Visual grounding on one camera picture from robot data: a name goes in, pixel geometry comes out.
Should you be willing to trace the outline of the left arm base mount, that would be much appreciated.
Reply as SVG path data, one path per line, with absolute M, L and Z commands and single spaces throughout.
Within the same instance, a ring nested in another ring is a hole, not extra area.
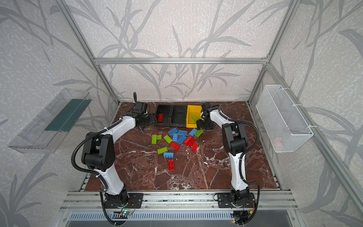
M 143 196 L 143 193 L 130 193 L 128 195 L 105 194 L 104 205 L 106 209 L 121 209 L 124 206 L 126 206 L 126 209 L 140 209 Z

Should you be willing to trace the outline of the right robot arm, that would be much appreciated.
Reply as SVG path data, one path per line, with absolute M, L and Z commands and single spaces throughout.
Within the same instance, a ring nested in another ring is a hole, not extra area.
M 250 196 L 249 185 L 245 172 L 245 156 L 256 145 L 248 145 L 246 126 L 252 127 L 257 136 L 258 130 L 247 121 L 234 120 L 223 113 L 221 106 L 211 106 L 210 103 L 203 103 L 200 112 L 201 119 L 197 121 L 197 128 L 211 130 L 215 125 L 222 130 L 222 142 L 225 151 L 228 153 L 231 165 L 231 192 L 230 200 L 233 205 L 240 207 Z

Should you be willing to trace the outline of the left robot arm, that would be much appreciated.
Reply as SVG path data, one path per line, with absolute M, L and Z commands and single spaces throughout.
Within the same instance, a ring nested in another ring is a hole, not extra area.
M 135 101 L 118 121 L 98 132 L 88 133 L 71 156 L 71 164 L 76 170 L 94 174 L 100 179 L 104 186 L 101 195 L 116 206 L 128 204 L 130 197 L 114 165 L 114 143 L 135 127 L 144 129 L 156 122 L 155 115 L 147 109 L 147 103 Z

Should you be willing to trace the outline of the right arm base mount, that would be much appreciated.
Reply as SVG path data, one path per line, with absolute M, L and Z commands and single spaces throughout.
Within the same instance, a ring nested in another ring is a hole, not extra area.
M 233 200 L 230 193 L 215 193 L 213 200 L 217 202 L 219 208 L 229 209 L 254 209 L 255 208 L 255 197 L 254 194 L 249 192 L 249 196 L 240 200 Z

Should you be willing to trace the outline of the blue lego brick top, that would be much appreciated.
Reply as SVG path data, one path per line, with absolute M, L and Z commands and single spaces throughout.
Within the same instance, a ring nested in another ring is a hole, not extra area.
M 177 128 L 173 128 L 173 129 L 171 129 L 171 130 L 168 132 L 168 134 L 169 134 L 170 136 L 173 136 L 174 134 L 178 134 L 178 129 L 177 129 Z

